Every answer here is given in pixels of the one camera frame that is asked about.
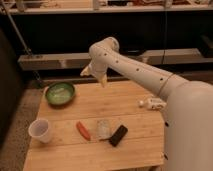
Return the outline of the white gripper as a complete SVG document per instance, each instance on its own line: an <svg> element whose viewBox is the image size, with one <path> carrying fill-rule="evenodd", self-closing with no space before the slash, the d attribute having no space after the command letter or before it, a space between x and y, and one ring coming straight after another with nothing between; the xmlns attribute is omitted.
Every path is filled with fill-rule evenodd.
<svg viewBox="0 0 213 171"><path fill-rule="evenodd" d="M92 58L89 65L86 66L80 73L80 76L89 76L92 75L96 79L100 79L99 82L102 87L105 87L107 84L107 69L108 66L106 63L100 61L99 59Z"/></svg>

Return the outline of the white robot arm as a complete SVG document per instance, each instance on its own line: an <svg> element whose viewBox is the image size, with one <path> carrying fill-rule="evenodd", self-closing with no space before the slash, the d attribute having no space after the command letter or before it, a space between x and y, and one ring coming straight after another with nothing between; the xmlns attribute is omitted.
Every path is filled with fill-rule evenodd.
<svg viewBox="0 0 213 171"><path fill-rule="evenodd" d="M213 85L125 57L114 37L92 44L89 56L82 75L105 85L111 68L166 102L164 171L213 171Z"/></svg>

